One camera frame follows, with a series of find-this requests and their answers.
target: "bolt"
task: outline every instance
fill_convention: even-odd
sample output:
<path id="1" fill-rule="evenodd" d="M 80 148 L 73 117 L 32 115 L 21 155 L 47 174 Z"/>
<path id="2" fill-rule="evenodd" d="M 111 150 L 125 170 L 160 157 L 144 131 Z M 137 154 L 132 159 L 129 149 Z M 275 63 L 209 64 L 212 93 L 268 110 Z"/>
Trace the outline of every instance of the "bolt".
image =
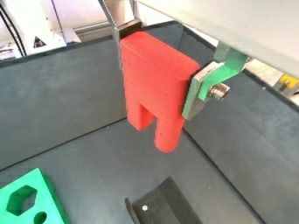
<path id="1" fill-rule="evenodd" d="M 209 89 L 209 97 L 213 97 L 217 101 L 223 101 L 229 92 L 229 87 L 220 83 Z"/>

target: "green block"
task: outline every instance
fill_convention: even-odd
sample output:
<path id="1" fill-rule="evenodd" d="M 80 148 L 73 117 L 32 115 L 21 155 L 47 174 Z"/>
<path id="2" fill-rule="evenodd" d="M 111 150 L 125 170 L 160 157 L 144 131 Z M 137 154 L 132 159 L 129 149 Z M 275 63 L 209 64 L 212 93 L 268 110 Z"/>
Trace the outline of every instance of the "green block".
<path id="1" fill-rule="evenodd" d="M 24 211 L 25 199 L 36 194 L 32 207 Z M 1 224 L 64 224 L 71 223 L 52 188 L 40 169 L 32 170 L 0 189 Z"/>

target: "dark gray surface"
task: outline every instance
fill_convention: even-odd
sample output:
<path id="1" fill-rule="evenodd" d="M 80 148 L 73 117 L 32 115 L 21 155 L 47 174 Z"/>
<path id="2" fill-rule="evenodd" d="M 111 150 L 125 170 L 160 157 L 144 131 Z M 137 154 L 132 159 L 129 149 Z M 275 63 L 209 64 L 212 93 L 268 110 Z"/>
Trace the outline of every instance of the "dark gray surface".
<path id="1" fill-rule="evenodd" d="M 183 25 L 176 23 L 157 24 L 147 29 L 147 32 L 160 39 L 167 45 L 179 48 L 183 38 Z"/>
<path id="2" fill-rule="evenodd" d="M 155 126 L 137 131 L 127 120 L 44 152 L 0 172 L 0 187 L 40 167 L 56 187 L 71 223 L 133 223 L 125 208 L 168 176 L 204 224 L 255 224 L 258 219 L 204 157 L 181 134 L 179 147 L 161 153 Z"/>
<path id="3" fill-rule="evenodd" d="M 184 35 L 180 50 L 208 61 Z M 209 101 L 185 129 L 267 223 L 299 223 L 299 114 L 244 74 L 224 102 Z"/>
<path id="4" fill-rule="evenodd" d="M 125 116 L 112 39 L 0 68 L 0 169 Z"/>

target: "red plastic piece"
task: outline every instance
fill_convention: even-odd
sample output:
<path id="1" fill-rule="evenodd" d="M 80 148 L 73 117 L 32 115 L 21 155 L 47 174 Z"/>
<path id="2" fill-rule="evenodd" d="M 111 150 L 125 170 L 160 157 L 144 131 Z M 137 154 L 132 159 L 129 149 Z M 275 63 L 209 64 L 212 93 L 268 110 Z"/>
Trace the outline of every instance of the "red plastic piece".
<path id="1" fill-rule="evenodd" d="M 143 130 L 156 116 L 155 146 L 173 150 L 183 129 L 183 104 L 191 75 L 200 66 L 143 31 L 120 40 L 127 120 Z"/>

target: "hole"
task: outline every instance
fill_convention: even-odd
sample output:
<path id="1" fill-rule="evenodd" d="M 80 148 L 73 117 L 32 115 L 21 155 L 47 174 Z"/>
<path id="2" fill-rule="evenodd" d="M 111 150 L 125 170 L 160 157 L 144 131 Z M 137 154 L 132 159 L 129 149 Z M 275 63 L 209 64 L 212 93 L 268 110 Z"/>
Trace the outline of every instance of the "hole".
<path id="1" fill-rule="evenodd" d="M 28 211 L 35 205 L 36 193 L 36 189 L 28 185 L 16 190 L 9 196 L 5 209 L 7 212 L 20 216 L 25 211 Z"/>
<path id="2" fill-rule="evenodd" d="M 33 217 L 33 224 L 43 224 L 47 220 L 47 213 L 39 212 Z"/>

